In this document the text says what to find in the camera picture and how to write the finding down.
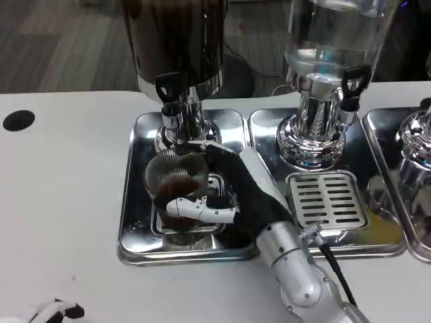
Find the dark liquid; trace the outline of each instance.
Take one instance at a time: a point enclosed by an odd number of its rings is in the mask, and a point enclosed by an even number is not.
[[[179,178],[178,180],[175,180],[175,182],[162,184],[157,192],[157,197],[162,199],[166,205],[180,196],[186,196],[195,192],[199,187],[199,183],[193,182],[188,178]],[[158,209],[158,213],[166,227],[178,232],[188,232],[198,224],[198,221],[194,219],[173,217],[161,209]]]
[[[222,68],[226,0],[121,0],[136,69],[156,76],[183,72],[188,86]]]

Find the drip tray grate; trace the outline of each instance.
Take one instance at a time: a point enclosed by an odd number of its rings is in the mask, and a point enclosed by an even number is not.
[[[355,229],[368,224],[358,196],[356,177],[347,171],[293,173],[286,178],[296,217],[302,227]]]

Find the gray floor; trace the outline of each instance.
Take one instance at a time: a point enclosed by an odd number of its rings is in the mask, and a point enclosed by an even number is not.
[[[226,42],[253,68],[253,96],[283,83],[285,21],[282,2],[229,6]],[[0,45],[0,93],[138,90],[119,0],[1,0]]]

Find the black circle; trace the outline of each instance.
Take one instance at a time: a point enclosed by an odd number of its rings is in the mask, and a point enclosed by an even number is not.
[[[35,118],[34,113],[31,111],[15,111],[3,120],[3,128],[8,131],[21,131],[31,126]]]

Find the white countertop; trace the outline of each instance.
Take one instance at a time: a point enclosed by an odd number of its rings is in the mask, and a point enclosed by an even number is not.
[[[430,94],[431,82],[373,83],[362,112],[416,106]],[[290,94],[210,100],[205,108],[248,116],[297,104]],[[58,297],[82,305],[80,322],[88,323],[289,322],[260,258],[147,268],[117,259],[129,134],[157,103],[130,92],[0,96],[0,120],[22,109],[36,115],[30,128],[0,129],[0,316]],[[340,265],[373,323],[429,321],[429,265],[408,252]]]

